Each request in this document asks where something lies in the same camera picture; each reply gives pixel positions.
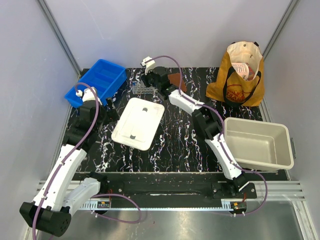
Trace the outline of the blue capped test tube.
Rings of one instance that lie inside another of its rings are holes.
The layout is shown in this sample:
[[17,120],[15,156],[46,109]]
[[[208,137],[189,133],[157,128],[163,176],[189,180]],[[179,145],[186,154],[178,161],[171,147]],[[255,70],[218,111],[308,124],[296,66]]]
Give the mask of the blue capped test tube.
[[137,83],[137,82],[133,82],[133,87],[132,87],[132,89],[133,89],[134,91],[136,91],[136,90],[138,89],[138,83]]

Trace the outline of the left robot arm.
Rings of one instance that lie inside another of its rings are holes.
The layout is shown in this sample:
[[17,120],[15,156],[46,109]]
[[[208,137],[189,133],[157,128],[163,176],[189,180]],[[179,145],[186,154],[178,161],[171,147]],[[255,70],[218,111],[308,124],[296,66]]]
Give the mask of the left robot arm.
[[119,120],[111,98],[96,109],[96,101],[86,100],[77,117],[65,132],[57,162],[42,189],[31,202],[23,202],[19,213],[29,227],[61,237],[68,229],[72,216],[92,196],[103,198],[108,193],[108,178],[94,171],[82,183],[67,193],[73,176],[96,143],[104,125]]

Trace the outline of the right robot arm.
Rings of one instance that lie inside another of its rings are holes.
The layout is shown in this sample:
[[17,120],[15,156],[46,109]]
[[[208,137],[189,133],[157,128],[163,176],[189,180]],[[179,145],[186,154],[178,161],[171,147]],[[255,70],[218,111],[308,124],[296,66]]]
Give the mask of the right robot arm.
[[192,117],[196,136],[206,142],[222,167],[227,180],[225,188],[228,194],[233,198],[243,195],[249,181],[227,146],[223,136],[224,122],[221,116],[214,112],[211,106],[179,91],[177,86],[170,83],[164,67],[145,69],[141,80],[146,87],[155,88],[163,100],[169,101],[171,105],[179,107]]

